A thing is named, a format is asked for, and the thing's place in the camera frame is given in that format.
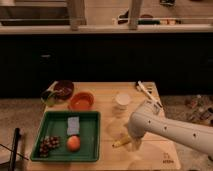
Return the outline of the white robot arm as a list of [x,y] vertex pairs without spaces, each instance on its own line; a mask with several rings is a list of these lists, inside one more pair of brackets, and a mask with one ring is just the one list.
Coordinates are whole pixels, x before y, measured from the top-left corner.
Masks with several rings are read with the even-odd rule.
[[137,139],[151,132],[213,157],[213,127],[160,117],[160,110],[152,100],[141,103],[128,120],[129,135]]

